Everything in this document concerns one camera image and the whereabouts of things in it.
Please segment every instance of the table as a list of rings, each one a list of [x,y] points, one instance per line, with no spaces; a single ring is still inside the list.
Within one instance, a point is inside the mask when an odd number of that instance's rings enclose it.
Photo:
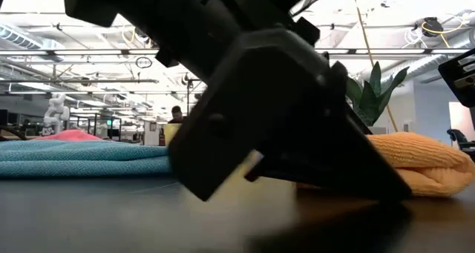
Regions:
[[[0,252],[473,252],[475,187],[377,204],[238,171],[204,203],[172,178],[0,181]]]

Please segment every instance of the teal towel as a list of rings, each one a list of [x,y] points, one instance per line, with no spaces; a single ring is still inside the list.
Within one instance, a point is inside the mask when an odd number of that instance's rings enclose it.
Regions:
[[[0,177],[102,177],[170,173],[165,147],[58,140],[0,142]]]

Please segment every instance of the potted plant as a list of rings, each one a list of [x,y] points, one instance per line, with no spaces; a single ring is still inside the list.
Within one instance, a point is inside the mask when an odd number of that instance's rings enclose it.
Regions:
[[[347,96],[353,104],[353,110],[368,127],[372,127],[386,108],[394,89],[406,79],[407,69],[399,71],[387,81],[381,83],[381,67],[375,63],[370,81],[363,85],[350,77],[347,80]]]

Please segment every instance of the ductwork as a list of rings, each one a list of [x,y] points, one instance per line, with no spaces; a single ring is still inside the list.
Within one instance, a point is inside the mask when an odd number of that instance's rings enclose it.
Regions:
[[[464,33],[448,40],[452,48],[473,48],[475,47],[475,28],[472,28]],[[445,45],[439,45],[438,48],[445,48]],[[386,78],[399,71],[409,67],[406,79],[413,79],[419,75],[435,70],[440,64],[450,59],[447,55],[432,55],[418,60],[406,61],[400,65],[395,66],[382,74],[382,78]]]
[[[5,23],[0,23],[0,39],[9,41],[14,45],[28,50],[55,50],[65,48],[57,41],[33,36],[19,27],[15,27]],[[55,62],[60,62],[63,60],[61,57],[58,56],[44,56],[43,58]]]

